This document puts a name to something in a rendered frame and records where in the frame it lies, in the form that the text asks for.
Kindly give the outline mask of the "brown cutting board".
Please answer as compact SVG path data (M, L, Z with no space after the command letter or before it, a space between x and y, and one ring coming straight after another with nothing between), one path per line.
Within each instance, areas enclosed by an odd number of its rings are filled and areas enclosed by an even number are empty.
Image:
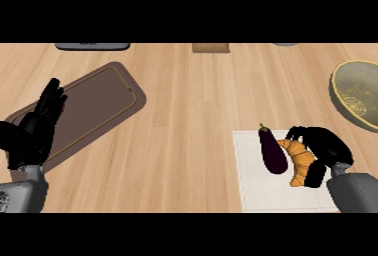
M43 165L49 172L146 104L146 95L124 65L111 62L64 86L65 109L61 115L50 156Z

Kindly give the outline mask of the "white placemat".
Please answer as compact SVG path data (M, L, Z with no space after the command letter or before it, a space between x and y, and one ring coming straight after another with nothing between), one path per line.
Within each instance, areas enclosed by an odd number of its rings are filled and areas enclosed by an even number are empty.
M288 170L284 174L272 174L267 171L261 157L258 132L255 130L233 132L233 148L242 211L245 213L338 212L326 189L331 171L326 171L319 188L291 187L292 162L288 162Z

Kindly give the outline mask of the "dark grey appliance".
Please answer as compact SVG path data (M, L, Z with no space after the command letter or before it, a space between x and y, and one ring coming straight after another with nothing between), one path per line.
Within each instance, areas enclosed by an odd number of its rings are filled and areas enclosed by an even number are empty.
M59 50L66 51L123 51L130 43L55 43Z

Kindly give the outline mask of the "brown wooden block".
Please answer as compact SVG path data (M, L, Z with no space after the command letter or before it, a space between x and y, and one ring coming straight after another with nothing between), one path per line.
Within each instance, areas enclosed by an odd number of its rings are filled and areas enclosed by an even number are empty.
M195 53L229 53L227 43L193 43L192 51Z

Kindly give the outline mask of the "purple eggplant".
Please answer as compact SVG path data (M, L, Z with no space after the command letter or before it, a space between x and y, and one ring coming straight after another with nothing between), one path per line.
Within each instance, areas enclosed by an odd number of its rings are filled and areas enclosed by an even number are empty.
M258 138L261 146L261 157L267 171L272 174L284 174L288 170L288 161L270 129L260 125Z

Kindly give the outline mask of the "yellow rimmed bowl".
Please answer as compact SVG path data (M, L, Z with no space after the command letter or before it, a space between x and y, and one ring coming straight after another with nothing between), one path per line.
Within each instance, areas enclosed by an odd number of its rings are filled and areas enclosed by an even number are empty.
M343 117L357 127L378 133L378 63L343 62L331 73L328 91Z

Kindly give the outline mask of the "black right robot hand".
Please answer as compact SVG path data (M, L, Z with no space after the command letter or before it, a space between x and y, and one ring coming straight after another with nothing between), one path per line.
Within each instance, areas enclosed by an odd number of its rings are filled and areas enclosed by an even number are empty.
M303 138L304 148L310 149L316 160L309 166L304 186L319 188L322 185L326 168L334 176L346 173L354 160L348 146L340 137L322 127L294 126L286 134L286 139Z

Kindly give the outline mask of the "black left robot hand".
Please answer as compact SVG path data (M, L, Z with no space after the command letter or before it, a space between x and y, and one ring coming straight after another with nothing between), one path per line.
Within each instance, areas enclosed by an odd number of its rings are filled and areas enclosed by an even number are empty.
M41 165L50 154L55 127L68 96L61 81L52 78L40 95L35 108L18 125L0 121L0 150L7 152L7 169Z

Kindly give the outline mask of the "golden croissant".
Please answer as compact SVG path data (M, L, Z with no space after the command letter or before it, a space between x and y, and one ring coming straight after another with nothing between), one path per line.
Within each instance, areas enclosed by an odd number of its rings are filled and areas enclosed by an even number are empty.
M294 165L294 176L289 181L291 187L304 185L310 164L315 162L315 155L306 149L304 144L297 140L282 139L278 141L285 149Z

